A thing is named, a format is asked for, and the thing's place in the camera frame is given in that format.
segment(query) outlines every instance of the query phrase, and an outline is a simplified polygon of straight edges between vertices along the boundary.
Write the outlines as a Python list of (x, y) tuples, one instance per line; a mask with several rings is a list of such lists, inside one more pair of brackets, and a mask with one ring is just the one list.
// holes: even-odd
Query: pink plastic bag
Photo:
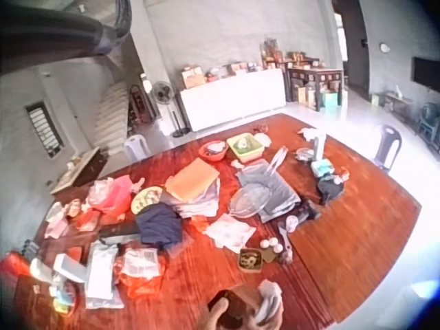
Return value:
[(95, 185), (91, 187), (89, 197), (87, 198), (92, 208), (113, 217), (119, 217), (129, 210), (131, 205), (130, 189), (133, 185), (133, 182), (128, 175), (124, 175), (122, 177), (114, 179), (113, 182), (108, 181), (108, 191), (105, 191), (105, 197), (101, 196), (101, 198), (99, 198), (99, 196), (97, 196), (95, 189), (97, 184), (102, 185), (102, 181), (95, 182)]

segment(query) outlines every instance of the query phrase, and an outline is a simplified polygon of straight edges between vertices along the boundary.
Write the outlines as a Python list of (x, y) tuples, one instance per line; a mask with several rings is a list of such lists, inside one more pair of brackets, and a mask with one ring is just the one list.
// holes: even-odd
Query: standing fan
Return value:
[[(153, 85), (152, 94), (153, 94), (153, 98), (157, 103), (160, 103), (161, 105), (166, 105), (166, 108), (168, 109), (168, 111), (170, 111), (169, 105), (171, 101), (173, 101), (174, 90), (169, 83), (165, 81), (155, 82)], [(190, 129), (188, 127), (184, 127), (184, 128), (180, 127), (179, 120), (177, 119), (174, 110), (172, 111), (172, 113), (174, 120), (176, 121), (177, 124), (177, 130), (172, 134), (173, 138), (180, 138), (181, 136), (190, 133)]]

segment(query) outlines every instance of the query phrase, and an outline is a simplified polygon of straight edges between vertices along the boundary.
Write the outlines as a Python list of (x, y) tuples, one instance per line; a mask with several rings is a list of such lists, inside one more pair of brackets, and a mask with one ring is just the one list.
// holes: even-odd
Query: hand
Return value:
[(226, 309), (228, 309), (229, 300), (226, 298), (220, 298), (219, 301), (214, 305), (209, 313), (202, 316), (198, 330), (216, 330), (217, 329), (217, 321), (220, 318), (221, 314), (223, 314)]
[(283, 323), (283, 311), (284, 307), (281, 303), (280, 307), (270, 318), (269, 321), (267, 321), (264, 325), (257, 325), (255, 323), (255, 319), (250, 316), (244, 320), (244, 325), (241, 327), (242, 330), (279, 330), (281, 328), (281, 324)]

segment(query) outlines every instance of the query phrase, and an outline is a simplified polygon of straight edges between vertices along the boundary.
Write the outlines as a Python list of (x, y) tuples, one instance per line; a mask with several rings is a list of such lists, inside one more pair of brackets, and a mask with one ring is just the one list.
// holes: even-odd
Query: window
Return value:
[(35, 132), (43, 143), (49, 157), (53, 158), (64, 147), (60, 135), (55, 129), (54, 123), (47, 112), (44, 102), (26, 107)]
[(335, 14), (336, 25), (338, 27), (338, 37), (339, 37), (339, 46), (341, 49), (342, 60), (348, 61), (349, 57), (347, 56), (347, 41), (345, 40), (345, 31), (344, 26), (342, 25), (342, 16), (339, 14)]

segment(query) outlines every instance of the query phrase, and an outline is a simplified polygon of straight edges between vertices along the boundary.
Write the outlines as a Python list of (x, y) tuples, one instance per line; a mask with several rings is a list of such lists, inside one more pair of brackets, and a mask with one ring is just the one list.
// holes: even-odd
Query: staircase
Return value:
[(125, 82), (118, 82), (102, 95), (95, 126), (94, 147), (112, 156), (124, 150), (127, 139), (129, 94)]

